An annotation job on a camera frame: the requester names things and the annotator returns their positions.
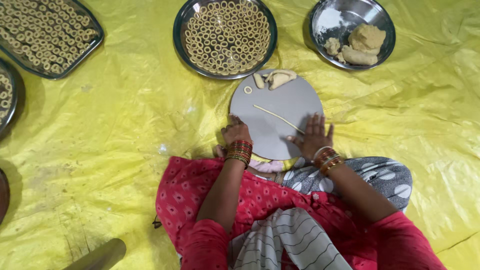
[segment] yellow tarp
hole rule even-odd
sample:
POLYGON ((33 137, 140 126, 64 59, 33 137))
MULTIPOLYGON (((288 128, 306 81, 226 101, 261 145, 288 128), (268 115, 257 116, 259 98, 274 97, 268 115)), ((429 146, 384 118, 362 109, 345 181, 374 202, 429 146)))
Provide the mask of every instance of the yellow tarp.
MULTIPOLYGON (((128 249, 115 269, 177 269, 165 231, 151 225, 158 182, 171 155, 212 157, 240 80, 209 79, 179 60, 172 26, 182 1, 82 2, 106 32, 98 50, 59 81, 17 66, 26 106, 0 143, 12 193, 0 269, 61 269, 114 237, 128 249)), ((477 269, 480 2, 381 0, 396 47, 361 72, 308 48, 316 1, 265 3, 278 25, 265 68, 310 82, 342 154, 406 164, 414 179, 407 216, 449 269, 477 269)))

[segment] white bangle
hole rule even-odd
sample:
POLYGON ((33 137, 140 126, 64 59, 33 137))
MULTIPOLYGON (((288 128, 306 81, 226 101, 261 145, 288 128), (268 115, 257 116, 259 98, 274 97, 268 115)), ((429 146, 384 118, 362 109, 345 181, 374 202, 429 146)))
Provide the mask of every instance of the white bangle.
POLYGON ((325 148, 333 149, 333 148, 331 148, 330 146, 324 146, 324 147, 318 149, 318 151, 315 152, 315 155, 313 155, 313 160, 315 160, 315 159, 317 158, 318 154, 320 154, 320 152, 321 152, 323 149, 325 149, 325 148))

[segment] woman's left hand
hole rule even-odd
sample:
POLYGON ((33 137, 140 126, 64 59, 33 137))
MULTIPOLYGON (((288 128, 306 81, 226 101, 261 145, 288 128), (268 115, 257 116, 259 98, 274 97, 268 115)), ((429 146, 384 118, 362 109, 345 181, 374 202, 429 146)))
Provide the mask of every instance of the woman's left hand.
POLYGON ((253 145, 248 126, 242 122, 238 116, 230 114, 230 123, 231 125, 221 130, 227 147, 230 147, 234 141, 247 141, 253 145))

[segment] flour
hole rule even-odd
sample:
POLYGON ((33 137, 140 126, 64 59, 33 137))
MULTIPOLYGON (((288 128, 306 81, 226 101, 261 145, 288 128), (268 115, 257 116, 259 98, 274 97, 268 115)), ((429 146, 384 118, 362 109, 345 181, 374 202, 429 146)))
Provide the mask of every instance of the flour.
POLYGON ((326 8, 322 11, 320 17, 318 17, 315 31, 321 35, 329 29, 347 26, 349 24, 350 22, 343 20, 340 11, 333 8, 326 8))

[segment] ring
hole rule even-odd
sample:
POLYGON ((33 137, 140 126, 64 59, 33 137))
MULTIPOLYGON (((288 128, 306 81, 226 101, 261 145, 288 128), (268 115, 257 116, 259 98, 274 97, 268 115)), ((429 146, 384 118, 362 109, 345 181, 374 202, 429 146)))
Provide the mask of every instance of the ring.
POLYGON ((245 94, 251 94, 252 93, 252 88, 250 86, 246 86, 243 91, 245 92, 245 94))

